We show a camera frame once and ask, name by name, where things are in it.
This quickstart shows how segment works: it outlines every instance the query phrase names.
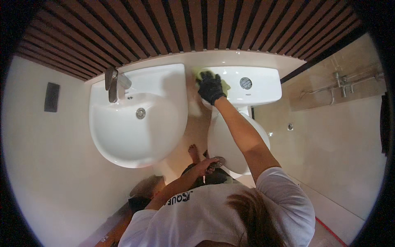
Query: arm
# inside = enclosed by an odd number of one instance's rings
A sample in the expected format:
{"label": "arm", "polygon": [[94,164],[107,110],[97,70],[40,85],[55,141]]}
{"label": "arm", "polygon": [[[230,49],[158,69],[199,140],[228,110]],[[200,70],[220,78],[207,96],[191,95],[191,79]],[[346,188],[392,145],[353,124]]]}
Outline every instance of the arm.
{"label": "arm", "polygon": [[243,153],[255,183],[266,169],[281,167],[255,128],[225,97],[217,99],[214,106],[223,116],[236,145]]}
{"label": "arm", "polygon": [[233,107],[222,91],[221,78],[210,72],[202,72],[198,93],[215,106],[223,116],[229,130],[247,161],[254,182],[270,167],[281,167],[270,153],[265,142],[255,128]]}
{"label": "arm", "polygon": [[198,177],[211,174],[214,169],[208,168],[212,162],[219,161],[217,158],[205,159],[189,169],[184,175],[166,185],[145,209],[159,210],[174,195],[188,191]]}

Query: yellow cleaning cloth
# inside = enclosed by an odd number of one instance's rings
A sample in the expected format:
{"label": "yellow cleaning cloth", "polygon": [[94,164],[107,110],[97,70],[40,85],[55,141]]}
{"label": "yellow cleaning cloth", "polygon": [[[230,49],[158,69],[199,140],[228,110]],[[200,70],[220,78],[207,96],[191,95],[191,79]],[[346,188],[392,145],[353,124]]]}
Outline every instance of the yellow cleaning cloth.
{"label": "yellow cleaning cloth", "polygon": [[[213,77],[215,77],[215,74],[211,70],[206,68],[197,68],[197,67],[192,68],[192,75],[195,78],[195,80],[196,79],[202,80],[200,73],[206,71],[210,72],[213,75]],[[222,85],[222,91],[226,96],[228,96],[228,90],[230,89],[230,86],[226,83],[225,80],[221,80],[221,85]]]}

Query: sink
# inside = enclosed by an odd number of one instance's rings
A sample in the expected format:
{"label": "sink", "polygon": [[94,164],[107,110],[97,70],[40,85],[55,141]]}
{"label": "sink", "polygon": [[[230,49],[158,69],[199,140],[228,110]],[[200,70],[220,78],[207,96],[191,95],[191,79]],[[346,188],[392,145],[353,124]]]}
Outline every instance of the sink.
{"label": "sink", "polygon": [[89,127],[99,152],[112,163],[150,166],[181,140],[188,117],[185,68],[171,64],[124,73],[132,86],[110,103],[105,82],[92,85]]}

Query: shower faucet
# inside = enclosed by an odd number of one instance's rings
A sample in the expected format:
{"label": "shower faucet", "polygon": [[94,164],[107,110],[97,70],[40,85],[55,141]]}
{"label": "shower faucet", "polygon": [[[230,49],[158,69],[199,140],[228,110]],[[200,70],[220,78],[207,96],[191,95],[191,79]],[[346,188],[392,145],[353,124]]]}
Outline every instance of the shower faucet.
{"label": "shower faucet", "polygon": [[114,67],[105,71],[105,89],[108,91],[108,101],[116,103],[118,101],[118,84],[126,90],[132,86],[132,82],[124,75],[118,72]]}
{"label": "shower faucet", "polygon": [[354,88],[352,83],[348,83],[346,76],[340,76],[339,72],[333,73],[335,75],[335,79],[337,82],[337,86],[340,88],[342,92],[342,97],[347,97],[346,95],[346,88],[350,87],[350,93],[354,93]]}

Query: toilet tank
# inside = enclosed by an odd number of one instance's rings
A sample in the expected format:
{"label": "toilet tank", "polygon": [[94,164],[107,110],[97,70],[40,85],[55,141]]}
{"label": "toilet tank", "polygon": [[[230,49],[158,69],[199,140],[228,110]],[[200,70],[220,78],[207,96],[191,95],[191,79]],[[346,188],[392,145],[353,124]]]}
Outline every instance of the toilet tank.
{"label": "toilet tank", "polygon": [[278,71],[271,68],[223,66],[206,67],[231,87],[228,100],[234,107],[257,106],[281,98]]}

